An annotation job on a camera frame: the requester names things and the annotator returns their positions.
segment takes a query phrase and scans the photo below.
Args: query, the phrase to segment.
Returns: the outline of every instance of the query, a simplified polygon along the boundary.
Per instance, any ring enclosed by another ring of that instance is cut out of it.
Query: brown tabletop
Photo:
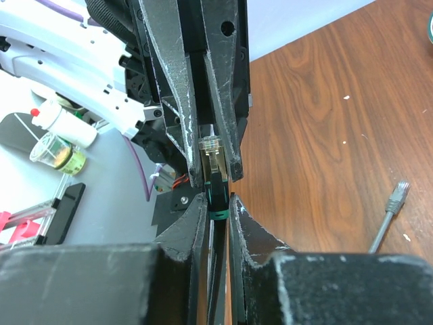
[[[232,186],[298,251],[367,252],[400,179],[381,253],[433,264],[432,0],[377,0],[251,63],[254,106]]]

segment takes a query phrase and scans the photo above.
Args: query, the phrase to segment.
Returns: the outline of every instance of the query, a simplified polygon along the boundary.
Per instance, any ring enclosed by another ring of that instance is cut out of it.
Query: cup with green contents
[[[48,132],[34,146],[30,160],[44,163],[65,174],[76,175],[83,169],[86,156],[56,134]]]

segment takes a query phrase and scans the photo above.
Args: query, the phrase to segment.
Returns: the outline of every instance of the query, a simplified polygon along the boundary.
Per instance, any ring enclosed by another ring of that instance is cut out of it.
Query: purple cable
[[[143,166],[141,166],[140,158],[138,157],[138,154],[135,151],[133,144],[124,135],[122,137],[123,137],[123,140],[127,143],[129,151],[131,151],[131,154],[133,155],[135,164],[137,165],[138,174],[140,175],[140,179],[141,179],[141,182],[143,184],[144,195],[146,197],[146,202],[149,202],[150,201],[150,196],[152,195],[152,190],[153,190],[153,188],[155,186],[156,177],[154,177],[154,179],[152,180],[152,183],[150,184],[150,187],[149,187],[147,185],[147,179],[146,179],[146,175],[145,175],[144,170],[143,170]],[[164,167],[164,165],[159,165],[158,167],[156,167],[155,173],[159,173],[163,167]]]
[[[54,3],[50,0],[36,0],[41,5],[44,5],[45,7],[65,16],[70,19],[76,20],[77,22],[84,22],[84,17],[82,17],[80,14],[76,12],[72,12],[69,9],[63,8],[61,5],[58,5],[57,3]],[[93,18],[89,18],[87,21],[87,24],[90,26],[100,26],[96,21],[93,20]]]

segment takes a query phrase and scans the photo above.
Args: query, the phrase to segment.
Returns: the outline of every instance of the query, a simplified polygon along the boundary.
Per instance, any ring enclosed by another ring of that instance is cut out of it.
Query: purple wire
[[[135,151],[133,144],[131,143],[131,141],[127,137],[125,137],[124,135],[122,137],[123,137],[123,140],[127,143],[129,151],[131,151],[131,154],[133,155],[135,164],[137,165],[138,174],[140,175],[140,179],[141,179],[141,182],[143,184],[146,202],[149,202],[150,196],[152,195],[152,190],[155,186],[155,182],[156,182],[157,177],[154,177],[154,179],[152,180],[152,183],[150,184],[150,187],[149,187],[147,185],[146,175],[144,173],[143,166],[141,166],[140,158],[138,157],[137,151]],[[155,173],[159,173],[163,167],[164,167],[164,165],[159,165],[158,167],[156,167]]]
[[[70,19],[76,20],[77,22],[84,22],[84,17],[82,17],[80,14],[76,12],[72,12],[69,9],[63,8],[61,5],[58,5],[57,3],[54,3],[50,0],[36,0],[41,5],[44,5],[45,7],[65,16]],[[90,26],[100,26],[96,21],[93,20],[93,18],[89,18],[87,21],[87,24]]]

